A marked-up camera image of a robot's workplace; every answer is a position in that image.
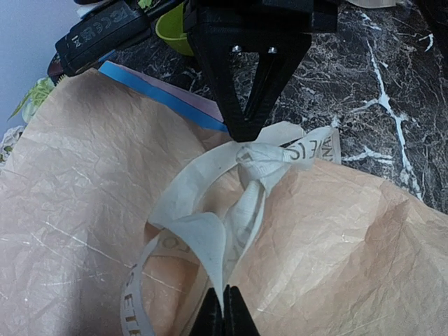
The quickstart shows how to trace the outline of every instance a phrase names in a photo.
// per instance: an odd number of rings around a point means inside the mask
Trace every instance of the wrinkled paper sheet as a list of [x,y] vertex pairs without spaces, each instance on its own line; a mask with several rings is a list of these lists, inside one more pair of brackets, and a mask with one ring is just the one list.
[[[121,335],[120,293],[154,204],[192,159],[228,141],[111,79],[64,80],[0,175],[0,335]],[[236,172],[198,211],[242,193]],[[448,216],[331,162],[290,170],[233,272],[261,335],[446,335]],[[196,265],[143,273],[156,335],[170,335]]]

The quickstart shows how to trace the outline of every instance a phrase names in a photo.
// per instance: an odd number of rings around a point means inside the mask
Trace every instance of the plant leaf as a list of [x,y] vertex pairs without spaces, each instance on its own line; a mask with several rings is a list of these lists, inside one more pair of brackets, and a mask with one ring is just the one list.
[[48,95],[53,91],[55,86],[53,82],[47,77],[40,80],[31,89],[31,101],[35,107],[39,107],[47,99]]
[[17,106],[17,108],[14,110],[13,114],[10,115],[10,117],[8,118],[8,120],[10,120],[12,117],[15,117],[20,110],[22,109],[22,107],[25,105],[25,103],[27,102],[29,96],[31,96],[31,90],[28,91],[28,93],[25,95],[25,97],[23,97],[22,101],[20,102],[19,106]]
[[149,8],[153,4],[153,0],[139,0],[141,9]]

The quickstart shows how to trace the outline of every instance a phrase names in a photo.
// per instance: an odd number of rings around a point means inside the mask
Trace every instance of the black marble surface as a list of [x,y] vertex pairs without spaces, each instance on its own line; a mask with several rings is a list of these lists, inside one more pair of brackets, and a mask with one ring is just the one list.
[[448,62],[448,0],[416,0]]
[[[156,37],[114,62],[213,99],[194,59]],[[234,59],[249,95],[255,55]],[[384,177],[448,213],[448,68],[417,6],[344,4],[338,34],[319,34],[279,98],[270,123],[339,127],[343,164]]]

